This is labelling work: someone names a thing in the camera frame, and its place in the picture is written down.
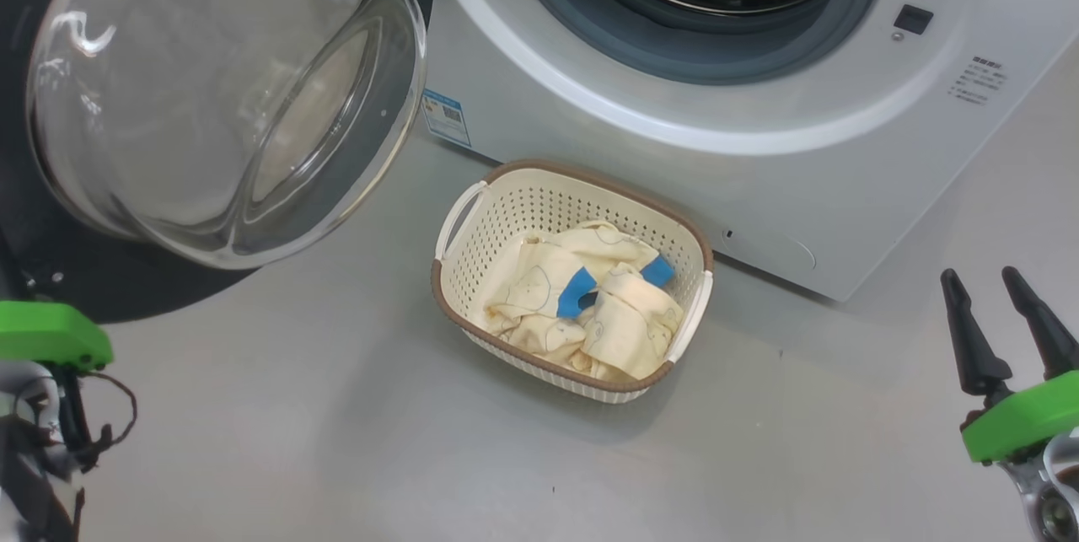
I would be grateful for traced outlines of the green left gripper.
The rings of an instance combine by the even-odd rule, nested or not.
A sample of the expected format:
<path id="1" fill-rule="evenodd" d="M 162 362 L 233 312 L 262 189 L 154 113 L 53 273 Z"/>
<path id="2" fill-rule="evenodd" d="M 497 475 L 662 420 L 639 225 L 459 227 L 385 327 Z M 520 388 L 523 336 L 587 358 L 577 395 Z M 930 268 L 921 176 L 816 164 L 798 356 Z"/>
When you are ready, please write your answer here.
<path id="1" fill-rule="evenodd" d="M 113 362 L 113 349 L 103 328 L 70 304 L 3 301 L 1 360 L 99 372 Z"/>

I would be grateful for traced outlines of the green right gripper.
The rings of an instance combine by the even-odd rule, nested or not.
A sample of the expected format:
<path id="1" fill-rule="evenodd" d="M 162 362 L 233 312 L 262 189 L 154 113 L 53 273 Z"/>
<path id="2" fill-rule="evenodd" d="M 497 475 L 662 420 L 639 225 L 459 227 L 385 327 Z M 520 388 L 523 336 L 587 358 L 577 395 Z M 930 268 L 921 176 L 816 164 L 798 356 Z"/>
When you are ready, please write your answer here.
<path id="1" fill-rule="evenodd" d="M 975 463 L 1006 460 L 1078 426 L 1078 342 L 1017 268 L 1006 266 L 1001 276 L 1011 303 L 1028 322 L 1047 380 L 1014 394 L 1007 385 L 1012 370 L 991 350 L 966 286 L 953 269 L 941 274 L 960 388 L 971 396 L 1003 399 L 979 412 L 961 431 L 968 457 Z"/>

